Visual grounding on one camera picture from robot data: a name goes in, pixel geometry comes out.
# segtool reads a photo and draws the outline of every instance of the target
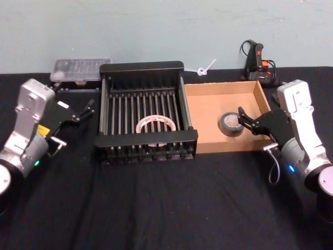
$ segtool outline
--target black tape roll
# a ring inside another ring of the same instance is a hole
[[[244,127],[238,123],[239,114],[235,112],[225,113],[220,120],[220,130],[226,136],[236,137],[239,136]]]

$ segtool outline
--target light blue wall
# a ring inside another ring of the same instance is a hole
[[[241,68],[243,40],[277,66],[333,66],[333,0],[1,0],[0,73],[57,58]]]

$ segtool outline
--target blue indicator light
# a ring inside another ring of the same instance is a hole
[[[296,172],[296,169],[291,164],[288,164],[288,170],[292,173]]]

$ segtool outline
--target cardboard box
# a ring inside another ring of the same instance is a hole
[[[246,128],[237,137],[228,137],[219,128],[221,117],[227,112],[238,113],[239,106],[252,118],[271,110],[260,83],[186,84],[185,89],[192,126],[199,133],[197,154],[262,150],[272,142]]]

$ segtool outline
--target table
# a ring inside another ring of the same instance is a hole
[[[333,160],[333,68],[279,68],[283,81],[309,83],[316,131]],[[185,83],[238,81],[241,70],[210,70]],[[49,74],[0,75],[0,145],[15,122],[19,86]],[[264,92],[270,101],[274,89]],[[58,94],[80,110],[95,92]],[[68,146],[43,158],[20,198],[0,217],[0,249],[333,249],[333,225],[316,195],[282,166],[268,183],[264,152],[197,155],[195,160],[101,167],[94,157],[98,116],[61,133]]]

